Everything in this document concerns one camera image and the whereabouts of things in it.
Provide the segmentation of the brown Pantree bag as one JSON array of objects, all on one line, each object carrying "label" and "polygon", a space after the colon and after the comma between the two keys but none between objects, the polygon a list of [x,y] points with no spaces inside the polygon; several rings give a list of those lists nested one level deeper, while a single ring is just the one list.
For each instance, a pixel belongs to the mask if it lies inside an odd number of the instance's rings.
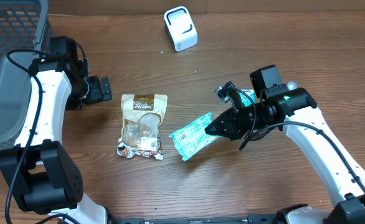
[{"label": "brown Pantree bag", "polygon": [[164,120],[167,105],[167,95],[122,95],[122,129],[118,145],[124,144],[142,151],[160,149],[163,153],[159,127]]}]

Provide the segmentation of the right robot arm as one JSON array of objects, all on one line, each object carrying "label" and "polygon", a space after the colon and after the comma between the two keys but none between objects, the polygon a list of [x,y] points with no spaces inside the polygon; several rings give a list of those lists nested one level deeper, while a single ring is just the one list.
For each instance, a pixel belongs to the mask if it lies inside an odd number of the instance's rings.
[{"label": "right robot arm", "polygon": [[275,65],[250,75],[258,103],[246,106],[245,94],[232,82],[218,87],[215,95],[231,108],[205,128],[211,136],[248,142],[270,131],[283,131],[304,153],[330,197],[331,211],[305,203],[279,210],[274,215],[249,215],[249,223],[365,223],[365,170],[353,159],[327,125],[317,102],[294,83],[285,83]]}]

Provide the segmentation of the green wet wipes pack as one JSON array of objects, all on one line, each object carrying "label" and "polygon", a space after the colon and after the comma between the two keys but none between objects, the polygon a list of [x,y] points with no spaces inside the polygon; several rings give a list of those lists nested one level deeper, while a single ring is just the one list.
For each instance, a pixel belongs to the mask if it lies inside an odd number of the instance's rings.
[{"label": "green wet wipes pack", "polygon": [[169,135],[183,161],[187,161],[219,138],[219,136],[212,136],[205,132],[205,128],[211,123],[212,113],[206,113]]}]

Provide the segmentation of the colourful snack packet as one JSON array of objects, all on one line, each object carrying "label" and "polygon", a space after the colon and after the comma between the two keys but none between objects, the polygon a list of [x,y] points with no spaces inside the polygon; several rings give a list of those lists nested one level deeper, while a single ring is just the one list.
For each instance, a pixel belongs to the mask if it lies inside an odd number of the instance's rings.
[{"label": "colourful snack packet", "polygon": [[135,156],[143,156],[146,158],[152,158],[160,161],[164,159],[163,153],[160,149],[157,151],[142,151],[136,150],[135,148],[126,146],[124,144],[119,144],[116,149],[119,156],[124,156],[128,159],[132,159]]}]

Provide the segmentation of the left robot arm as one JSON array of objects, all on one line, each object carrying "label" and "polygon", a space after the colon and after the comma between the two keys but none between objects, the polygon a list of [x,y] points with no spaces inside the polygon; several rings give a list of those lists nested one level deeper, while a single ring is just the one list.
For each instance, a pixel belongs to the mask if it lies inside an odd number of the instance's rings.
[{"label": "left robot arm", "polygon": [[62,145],[64,114],[82,105],[112,99],[108,78],[90,76],[82,46],[66,36],[53,37],[50,51],[37,51],[29,67],[15,63],[31,80],[26,118],[14,146],[0,151],[0,170],[9,190],[4,216],[11,222],[11,201],[23,212],[45,215],[41,222],[114,223],[107,208],[83,189],[81,172]]}]

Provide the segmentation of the green Kleenex tissue pack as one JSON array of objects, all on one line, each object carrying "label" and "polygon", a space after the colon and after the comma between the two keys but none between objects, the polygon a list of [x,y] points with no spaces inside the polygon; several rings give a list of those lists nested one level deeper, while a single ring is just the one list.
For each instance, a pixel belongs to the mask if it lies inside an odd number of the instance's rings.
[{"label": "green Kleenex tissue pack", "polygon": [[256,102],[254,90],[242,89],[242,91],[239,92],[239,95],[244,106],[250,106],[252,103]]}]

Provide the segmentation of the yellow Vim dish soap bottle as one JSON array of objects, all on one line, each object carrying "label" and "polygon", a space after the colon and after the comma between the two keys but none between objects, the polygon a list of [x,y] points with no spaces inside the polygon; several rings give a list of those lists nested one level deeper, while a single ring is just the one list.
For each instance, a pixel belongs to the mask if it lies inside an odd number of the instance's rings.
[{"label": "yellow Vim dish soap bottle", "polygon": [[295,90],[298,88],[298,84],[296,82],[290,81],[287,83],[287,88],[289,91]]}]

